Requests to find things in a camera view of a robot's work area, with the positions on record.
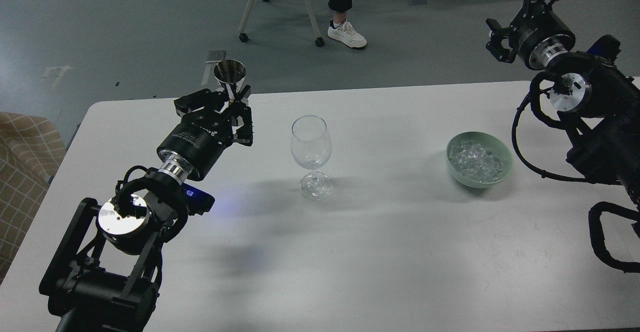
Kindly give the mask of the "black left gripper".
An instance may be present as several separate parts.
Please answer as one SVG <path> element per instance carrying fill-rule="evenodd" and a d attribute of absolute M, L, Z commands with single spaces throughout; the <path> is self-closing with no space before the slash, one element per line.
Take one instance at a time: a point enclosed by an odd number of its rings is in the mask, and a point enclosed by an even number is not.
<path fill-rule="evenodd" d="M 205 179 L 233 142 L 253 145 L 250 95 L 251 86 L 246 84 L 224 109 L 223 90 L 204 88 L 175 99 L 174 109 L 181 120 L 158 145 L 158 157 L 163 163 L 178 165 L 177 177 L 182 181 Z"/>

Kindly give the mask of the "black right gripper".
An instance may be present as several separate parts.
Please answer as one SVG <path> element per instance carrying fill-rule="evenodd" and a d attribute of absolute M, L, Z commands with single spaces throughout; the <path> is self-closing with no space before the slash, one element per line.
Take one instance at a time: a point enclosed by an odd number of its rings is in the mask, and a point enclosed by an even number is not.
<path fill-rule="evenodd" d="M 487 51 L 501 63 L 511 64 L 519 57 L 526 68 L 544 70 L 553 58 L 569 52 L 576 44 L 575 34 L 553 13 L 557 1 L 560 0 L 523 0 L 520 11 L 506 27 L 487 18 Z M 505 40 L 509 48 L 503 45 Z"/>

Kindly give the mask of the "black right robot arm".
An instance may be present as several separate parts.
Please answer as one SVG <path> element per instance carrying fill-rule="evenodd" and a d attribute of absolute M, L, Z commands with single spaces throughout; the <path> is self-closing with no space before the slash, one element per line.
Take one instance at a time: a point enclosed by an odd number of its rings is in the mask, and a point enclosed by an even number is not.
<path fill-rule="evenodd" d="M 639 205 L 639 89 L 615 64 L 620 41 L 603 35 L 587 51 L 574 51 L 575 34 L 553 13 L 560 0 L 523 0 L 508 26 L 487 19 L 486 49 L 501 63 L 518 57 L 535 71 L 516 110 L 510 138 L 516 156 L 544 179 L 623 186 Z M 526 107 L 551 129 L 567 134 L 566 161 L 581 177 L 559 175 L 525 159 L 517 128 Z"/>

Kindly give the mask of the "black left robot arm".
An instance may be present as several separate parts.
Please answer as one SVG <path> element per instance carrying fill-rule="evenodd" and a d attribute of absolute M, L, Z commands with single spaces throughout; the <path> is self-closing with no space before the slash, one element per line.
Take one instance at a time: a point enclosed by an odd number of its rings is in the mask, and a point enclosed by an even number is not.
<path fill-rule="evenodd" d="M 180 122 L 158 145 L 158 167 L 131 166 L 103 203 L 79 203 L 39 293 L 57 332 L 141 332 L 163 282 L 163 247 L 215 198 L 191 185 L 224 150 L 253 144 L 249 84 L 223 82 L 174 100 Z"/>

